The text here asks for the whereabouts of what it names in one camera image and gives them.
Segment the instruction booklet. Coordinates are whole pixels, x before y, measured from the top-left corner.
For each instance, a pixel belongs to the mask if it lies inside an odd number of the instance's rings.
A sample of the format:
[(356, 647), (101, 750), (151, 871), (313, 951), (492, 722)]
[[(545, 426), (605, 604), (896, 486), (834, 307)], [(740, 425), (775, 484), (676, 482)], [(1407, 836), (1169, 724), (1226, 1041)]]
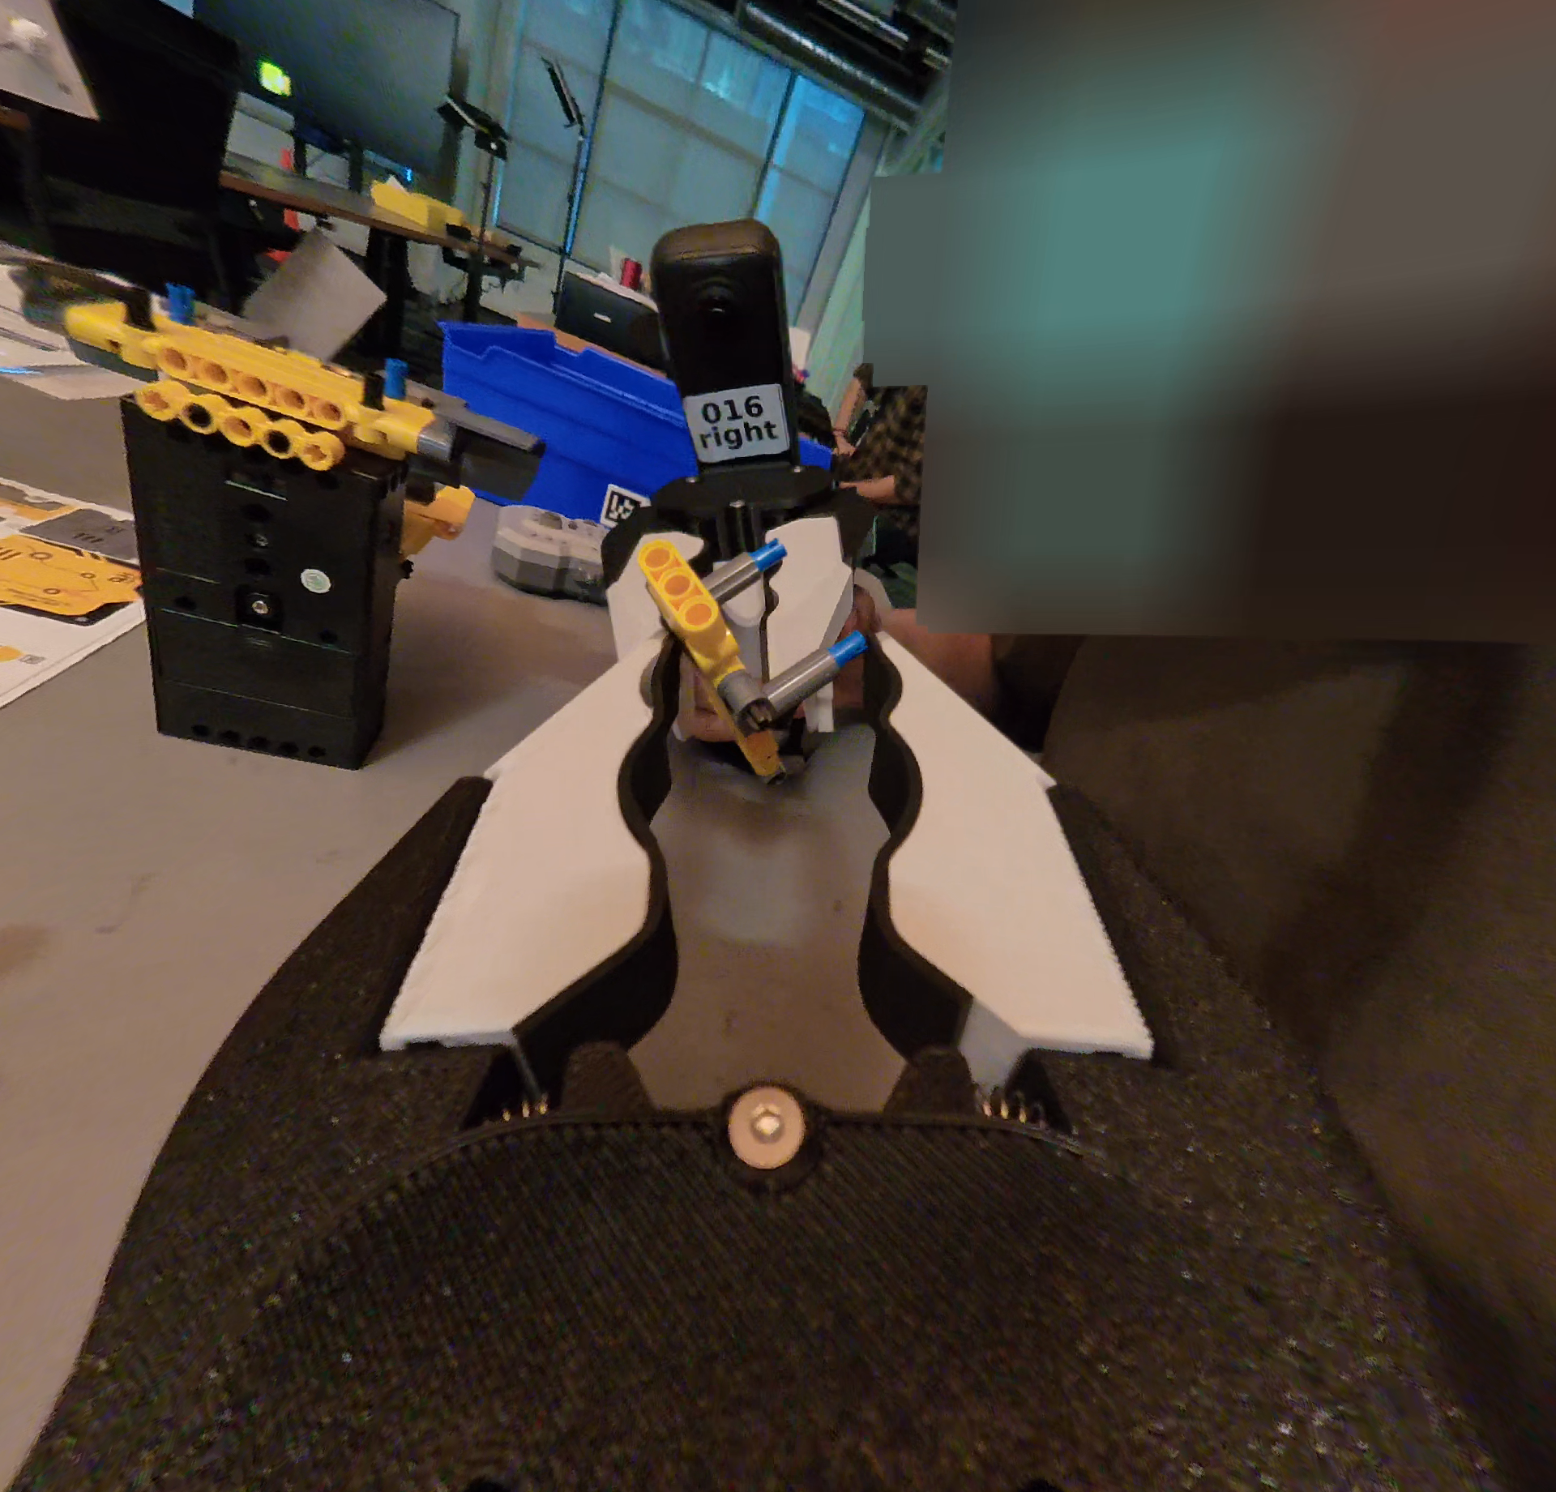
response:
[(2, 93), (80, 119), (99, 119), (52, 0), (2, 0)]

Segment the large black monitor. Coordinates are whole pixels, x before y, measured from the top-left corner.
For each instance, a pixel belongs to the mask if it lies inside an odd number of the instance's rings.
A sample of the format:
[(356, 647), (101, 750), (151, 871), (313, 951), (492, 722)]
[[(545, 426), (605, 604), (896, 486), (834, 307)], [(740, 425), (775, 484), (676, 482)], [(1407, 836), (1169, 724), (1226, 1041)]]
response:
[(438, 171), (457, 60), (457, 11), (434, 0), (193, 0), (238, 43), (245, 90), (323, 140)]

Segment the grey connector with blue pin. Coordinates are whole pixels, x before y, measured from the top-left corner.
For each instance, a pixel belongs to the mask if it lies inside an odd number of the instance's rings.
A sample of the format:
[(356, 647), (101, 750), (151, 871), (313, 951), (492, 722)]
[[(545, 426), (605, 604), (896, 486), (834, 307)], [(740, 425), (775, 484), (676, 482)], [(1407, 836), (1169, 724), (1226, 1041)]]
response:
[(868, 637), (853, 630), (835, 644), (822, 645), (804, 656), (778, 677), (768, 682), (752, 682), (749, 691), (735, 692), (735, 677), (730, 677), (726, 682), (728, 703), (738, 727), (750, 734), (782, 724), (818, 691), (835, 682), (846, 664), (862, 657), (867, 647)]

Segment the instruction leaflet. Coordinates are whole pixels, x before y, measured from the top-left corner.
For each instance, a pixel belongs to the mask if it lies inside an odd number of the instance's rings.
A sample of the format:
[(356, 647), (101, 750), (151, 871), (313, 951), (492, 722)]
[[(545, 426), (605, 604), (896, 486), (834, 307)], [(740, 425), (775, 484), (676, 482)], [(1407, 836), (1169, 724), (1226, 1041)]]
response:
[(129, 510), (2, 482), (2, 703), (144, 621)]

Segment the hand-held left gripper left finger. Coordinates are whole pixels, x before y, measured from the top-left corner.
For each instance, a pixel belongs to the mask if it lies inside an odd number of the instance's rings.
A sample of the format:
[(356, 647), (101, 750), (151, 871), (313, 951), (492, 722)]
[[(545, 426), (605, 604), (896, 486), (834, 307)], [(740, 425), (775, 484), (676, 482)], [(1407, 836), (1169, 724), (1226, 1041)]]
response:
[(379, 1033), (384, 1052), (632, 1047), (677, 972), (667, 864), (677, 654), (644, 640), (488, 770), (490, 788)]

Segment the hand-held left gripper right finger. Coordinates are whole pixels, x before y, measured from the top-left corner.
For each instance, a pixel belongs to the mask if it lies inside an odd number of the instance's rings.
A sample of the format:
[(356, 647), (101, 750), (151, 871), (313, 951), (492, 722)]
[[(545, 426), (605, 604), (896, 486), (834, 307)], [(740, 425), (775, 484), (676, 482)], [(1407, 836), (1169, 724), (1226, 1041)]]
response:
[(1028, 1055), (1153, 1059), (1153, 1031), (1037, 760), (882, 633), (863, 656), (875, 856), (863, 1007), (905, 1060), (997, 1088)]

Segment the blue plastic bin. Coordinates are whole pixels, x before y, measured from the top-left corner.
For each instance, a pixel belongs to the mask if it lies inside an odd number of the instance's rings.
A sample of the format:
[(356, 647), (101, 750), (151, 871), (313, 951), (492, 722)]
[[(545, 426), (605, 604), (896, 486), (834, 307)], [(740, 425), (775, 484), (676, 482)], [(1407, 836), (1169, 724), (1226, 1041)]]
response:
[[(443, 387), (471, 409), (544, 442), (523, 501), (606, 527), (651, 508), (655, 492), (693, 473), (693, 446), (671, 374), (549, 327), (443, 326)], [(808, 465), (830, 454), (802, 435)]]

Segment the black block with yellow beams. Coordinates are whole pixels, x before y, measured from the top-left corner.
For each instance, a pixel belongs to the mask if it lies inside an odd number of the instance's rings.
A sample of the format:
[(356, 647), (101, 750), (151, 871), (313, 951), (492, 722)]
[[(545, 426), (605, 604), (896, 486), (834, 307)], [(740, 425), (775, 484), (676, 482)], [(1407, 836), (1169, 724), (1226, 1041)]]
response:
[(384, 724), (400, 583), (474, 505), (474, 456), (545, 442), (408, 380), (117, 275), (47, 261), (122, 400), (158, 729), (356, 769)]

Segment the yellow toy frame piece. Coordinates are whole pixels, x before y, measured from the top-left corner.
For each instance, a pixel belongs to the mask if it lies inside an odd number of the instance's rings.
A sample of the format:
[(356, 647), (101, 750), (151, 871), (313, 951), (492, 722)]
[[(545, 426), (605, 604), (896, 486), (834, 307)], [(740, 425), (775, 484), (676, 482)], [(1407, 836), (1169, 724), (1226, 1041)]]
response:
[(768, 574), (785, 553), (780, 541), (768, 538), (705, 571), (671, 543), (655, 543), (639, 555), (665, 631), (688, 664), (691, 692), (707, 697), (709, 715), (726, 743), (757, 779), (768, 783), (783, 781), (799, 760), (789, 750), (796, 725), (825, 734), (834, 715), (834, 682), (768, 730), (745, 732), (728, 703), (730, 677), (735, 677), (735, 692), (749, 691), (752, 682), (768, 682)]

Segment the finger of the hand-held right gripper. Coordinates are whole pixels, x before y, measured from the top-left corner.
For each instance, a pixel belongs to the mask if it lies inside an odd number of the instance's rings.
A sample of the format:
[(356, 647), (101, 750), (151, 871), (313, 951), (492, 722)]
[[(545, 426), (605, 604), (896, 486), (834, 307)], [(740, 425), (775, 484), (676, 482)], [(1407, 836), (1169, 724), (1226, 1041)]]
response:
[(613, 642), (618, 661), (631, 668), (651, 666), (664, 645), (665, 624), (639, 562), (655, 543), (671, 543), (690, 560), (703, 550), (698, 536), (681, 529), (610, 529), (605, 541)]
[(796, 517), (769, 536), (787, 553), (768, 574), (766, 680), (842, 637), (855, 598), (855, 565), (837, 517)]

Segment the black board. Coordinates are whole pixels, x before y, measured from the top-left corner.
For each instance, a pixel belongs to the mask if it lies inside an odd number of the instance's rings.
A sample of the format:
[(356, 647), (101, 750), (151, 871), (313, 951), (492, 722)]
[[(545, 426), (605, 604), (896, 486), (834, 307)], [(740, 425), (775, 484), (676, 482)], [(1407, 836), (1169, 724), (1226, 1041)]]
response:
[(160, 0), (54, 0), (94, 121), (24, 105), (4, 128), (4, 239), (163, 291), (231, 294), (222, 185), (236, 43)]

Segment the black equipment case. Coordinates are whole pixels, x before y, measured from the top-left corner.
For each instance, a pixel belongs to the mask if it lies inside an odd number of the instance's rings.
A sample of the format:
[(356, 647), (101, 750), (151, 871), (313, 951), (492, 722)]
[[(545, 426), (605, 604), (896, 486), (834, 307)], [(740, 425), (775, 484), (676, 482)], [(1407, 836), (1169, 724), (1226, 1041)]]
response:
[(554, 329), (651, 371), (669, 366), (657, 303), (608, 277), (568, 270), (559, 277)]

